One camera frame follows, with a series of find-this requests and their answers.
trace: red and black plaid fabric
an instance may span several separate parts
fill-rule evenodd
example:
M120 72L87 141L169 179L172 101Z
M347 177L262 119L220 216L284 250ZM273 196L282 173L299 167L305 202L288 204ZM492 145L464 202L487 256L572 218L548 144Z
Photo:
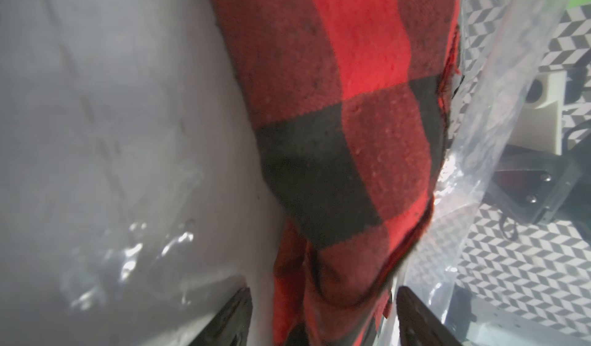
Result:
M290 219L274 344L369 345L432 212L458 0L211 0Z

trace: plastic wrap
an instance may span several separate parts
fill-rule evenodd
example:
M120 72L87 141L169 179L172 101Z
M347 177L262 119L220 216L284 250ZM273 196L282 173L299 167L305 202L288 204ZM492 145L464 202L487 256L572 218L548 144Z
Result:
M469 102L468 111L439 177L432 225L398 279L398 284L415 291L442 321L463 240L569 0L506 1L490 48L467 66L465 81L454 98L456 105ZM463 4L462 10L468 8ZM465 16L461 21L464 29L472 24Z
M283 210L209 0L0 0L2 345L184 345Z

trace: checkered pattern surface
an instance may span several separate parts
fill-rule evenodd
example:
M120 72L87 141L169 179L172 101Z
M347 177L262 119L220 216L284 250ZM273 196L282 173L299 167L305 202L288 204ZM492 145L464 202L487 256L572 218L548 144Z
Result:
M475 90L485 47L508 0L465 0L464 65ZM541 71L567 69L591 47L591 5L565 12L544 56ZM591 87L591 77L586 87ZM462 121L470 96L458 106L450 130ZM591 118L591 91L575 109L563 114L563 130ZM574 132L570 143L588 131ZM546 226L518 225L519 239L511 242L499 229L500 212L482 204L458 264L457 284L495 306L560 332L591 341L591 247L568 221ZM507 223L511 232L514 224Z
M424 240L428 242L429 250L417 250L412 257L409 265L412 270L407 272L404 279L405 285L412 288L422 299L432 298L430 288L424 283L440 283L449 278L449 270L455 270L449 267L453 263L457 254L457 241L450 240L449 237L461 237L465 234L462 227L454 224L455 216L441 217L446 221L439 221L437 234L425 236Z
M518 225L519 240L508 241L500 217L499 210L480 207L458 283L494 306L591 341L591 247L568 221Z

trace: gray surface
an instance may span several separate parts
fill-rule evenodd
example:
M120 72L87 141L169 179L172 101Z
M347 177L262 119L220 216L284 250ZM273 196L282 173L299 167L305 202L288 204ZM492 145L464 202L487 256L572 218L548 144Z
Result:
M484 325L488 329L500 331L503 336L490 338L484 336L486 344L494 346L505 345L536 345L536 346L589 346L590 343L573 336L565 335L551 327L545 327L538 322L499 309L490 302L473 296L470 301L470 311L476 318L474 325ZM468 331L468 339L473 340L473 334Z
M244 281L270 344L283 214L209 1L0 0L0 32L0 344L137 345Z

